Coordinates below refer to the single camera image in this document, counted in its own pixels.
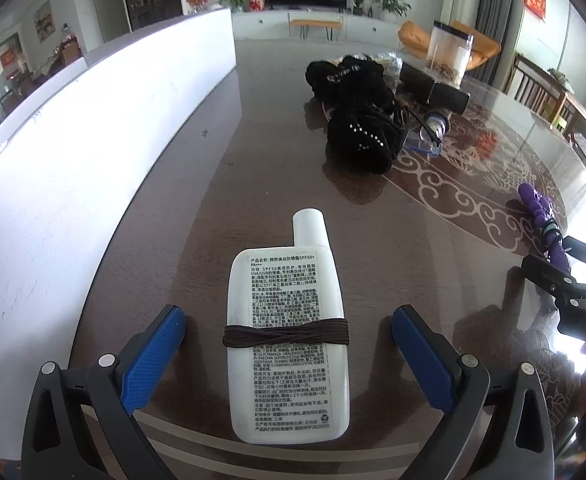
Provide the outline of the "red flowers white vase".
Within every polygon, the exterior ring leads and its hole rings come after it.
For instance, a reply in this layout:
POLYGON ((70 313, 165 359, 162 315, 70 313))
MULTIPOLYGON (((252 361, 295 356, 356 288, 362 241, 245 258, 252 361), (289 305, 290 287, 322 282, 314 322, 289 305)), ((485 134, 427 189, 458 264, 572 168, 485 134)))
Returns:
POLYGON ((207 9, 209 0, 185 0, 189 14, 200 13, 207 9))

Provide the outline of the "clear plastic jar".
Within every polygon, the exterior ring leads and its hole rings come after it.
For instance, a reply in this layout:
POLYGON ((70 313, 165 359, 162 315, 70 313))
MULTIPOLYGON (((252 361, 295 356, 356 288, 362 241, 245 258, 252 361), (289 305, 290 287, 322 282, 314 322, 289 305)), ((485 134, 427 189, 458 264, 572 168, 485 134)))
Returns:
POLYGON ((435 21, 425 58, 425 68, 439 81, 460 87, 471 58, 472 46, 472 35, 435 21))

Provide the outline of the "black rectangular box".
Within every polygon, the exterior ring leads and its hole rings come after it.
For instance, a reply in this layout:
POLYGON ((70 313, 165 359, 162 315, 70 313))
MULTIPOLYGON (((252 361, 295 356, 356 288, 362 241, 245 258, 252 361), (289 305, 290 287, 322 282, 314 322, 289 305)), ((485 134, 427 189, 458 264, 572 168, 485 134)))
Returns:
POLYGON ((408 63, 401 66, 399 80, 403 89, 415 101, 432 108, 443 108, 462 115, 470 102, 470 95, 458 87, 439 81, 433 76, 408 63))

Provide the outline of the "wooden bench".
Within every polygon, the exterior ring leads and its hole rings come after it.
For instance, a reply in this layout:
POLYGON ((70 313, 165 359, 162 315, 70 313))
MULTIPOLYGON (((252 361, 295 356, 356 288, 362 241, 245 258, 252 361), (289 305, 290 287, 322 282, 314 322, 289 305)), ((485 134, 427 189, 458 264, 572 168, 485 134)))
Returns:
POLYGON ((303 18, 292 20, 290 25, 299 30, 299 38, 302 40, 307 40, 310 37, 312 29, 320 29, 325 32, 326 40, 333 41, 339 38, 344 29, 344 24, 340 21, 304 20, 303 18))

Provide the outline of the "green potted plant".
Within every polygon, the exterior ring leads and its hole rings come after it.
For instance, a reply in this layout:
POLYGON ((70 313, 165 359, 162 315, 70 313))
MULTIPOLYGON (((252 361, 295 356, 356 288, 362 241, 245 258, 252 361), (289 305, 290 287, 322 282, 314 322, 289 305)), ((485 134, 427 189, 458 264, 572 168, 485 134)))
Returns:
POLYGON ((375 6, 380 10, 383 21, 398 23, 400 18, 407 18, 412 9, 406 0, 373 0, 375 6))

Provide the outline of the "black studded glove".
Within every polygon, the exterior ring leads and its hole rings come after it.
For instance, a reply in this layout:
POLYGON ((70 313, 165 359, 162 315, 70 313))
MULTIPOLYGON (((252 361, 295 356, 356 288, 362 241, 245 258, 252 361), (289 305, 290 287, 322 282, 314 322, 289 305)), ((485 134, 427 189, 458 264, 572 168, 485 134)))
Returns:
POLYGON ((405 129, 374 105, 336 107, 328 122, 328 156, 359 174, 389 172, 405 141, 405 129))

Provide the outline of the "white sunscreen bottle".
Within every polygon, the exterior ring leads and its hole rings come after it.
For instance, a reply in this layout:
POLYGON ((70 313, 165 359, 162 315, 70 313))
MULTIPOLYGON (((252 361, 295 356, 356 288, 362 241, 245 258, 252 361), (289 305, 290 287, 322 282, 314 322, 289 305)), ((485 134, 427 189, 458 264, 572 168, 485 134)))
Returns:
POLYGON ((349 425, 349 330, 325 217, 307 208, 292 222, 292 245, 243 250, 229 275, 231 424, 251 444, 325 442, 349 425))

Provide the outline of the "wooden dining chair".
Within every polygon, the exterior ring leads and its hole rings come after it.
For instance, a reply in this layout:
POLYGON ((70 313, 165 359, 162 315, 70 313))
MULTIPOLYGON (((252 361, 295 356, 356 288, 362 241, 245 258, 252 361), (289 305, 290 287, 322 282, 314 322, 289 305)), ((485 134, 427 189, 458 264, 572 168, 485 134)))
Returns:
POLYGON ((521 54, 515 55, 503 92, 570 138, 586 136, 586 108, 550 73, 521 54))

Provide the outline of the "black lettered glove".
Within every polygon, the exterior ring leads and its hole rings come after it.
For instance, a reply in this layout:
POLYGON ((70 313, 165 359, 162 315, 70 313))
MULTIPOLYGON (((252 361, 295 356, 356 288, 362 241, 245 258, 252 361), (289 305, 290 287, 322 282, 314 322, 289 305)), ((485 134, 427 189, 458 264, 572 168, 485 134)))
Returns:
POLYGON ((384 80, 384 67, 370 56, 346 55, 337 65, 311 62, 305 79, 325 110, 372 105, 386 115, 395 113, 397 102, 384 80))

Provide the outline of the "bag of wooden sticks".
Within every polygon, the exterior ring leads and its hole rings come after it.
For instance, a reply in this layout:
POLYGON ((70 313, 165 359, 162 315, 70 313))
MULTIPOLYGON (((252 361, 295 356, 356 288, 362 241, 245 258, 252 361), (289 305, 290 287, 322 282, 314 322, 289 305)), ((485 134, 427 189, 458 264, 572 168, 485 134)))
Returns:
POLYGON ((393 53, 385 53, 384 55, 377 55, 372 58, 375 63, 383 67, 383 75, 389 78, 398 79, 403 68, 404 61, 402 58, 393 55, 393 53))

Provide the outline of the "orange lounge chair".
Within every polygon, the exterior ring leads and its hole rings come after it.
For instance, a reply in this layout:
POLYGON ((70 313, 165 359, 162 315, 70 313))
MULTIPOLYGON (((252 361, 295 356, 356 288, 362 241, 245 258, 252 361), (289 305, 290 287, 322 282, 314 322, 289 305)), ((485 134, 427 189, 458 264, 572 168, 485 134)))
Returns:
POLYGON ((398 39, 413 56, 422 60, 444 51, 456 53, 457 48, 468 45, 470 57, 466 70, 475 70, 501 52, 499 42, 459 21, 453 21, 451 25, 435 22, 431 32, 407 21, 398 30, 398 39))

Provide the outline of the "white tv cabinet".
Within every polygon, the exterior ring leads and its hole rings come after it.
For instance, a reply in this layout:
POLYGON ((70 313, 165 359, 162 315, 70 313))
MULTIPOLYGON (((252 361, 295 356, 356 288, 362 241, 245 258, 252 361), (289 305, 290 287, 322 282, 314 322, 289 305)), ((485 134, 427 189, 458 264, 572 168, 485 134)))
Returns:
POLYGON ((238 40, 299 38, 376 44, 396 49, 400 26, 376 18, 336 12, 259 11, 232 14, 238 40))

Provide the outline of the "purple toy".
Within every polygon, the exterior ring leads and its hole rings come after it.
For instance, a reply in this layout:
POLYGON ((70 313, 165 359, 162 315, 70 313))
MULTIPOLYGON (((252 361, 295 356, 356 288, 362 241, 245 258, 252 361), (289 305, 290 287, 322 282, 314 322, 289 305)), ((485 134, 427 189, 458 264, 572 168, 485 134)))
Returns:
POLYGON ((570 273, 570 260, 563 246, 564 237, 556 218, 554 203, 529 182, 521 183, 517 191, 541 235, 548 261, 561 271, 570 273))

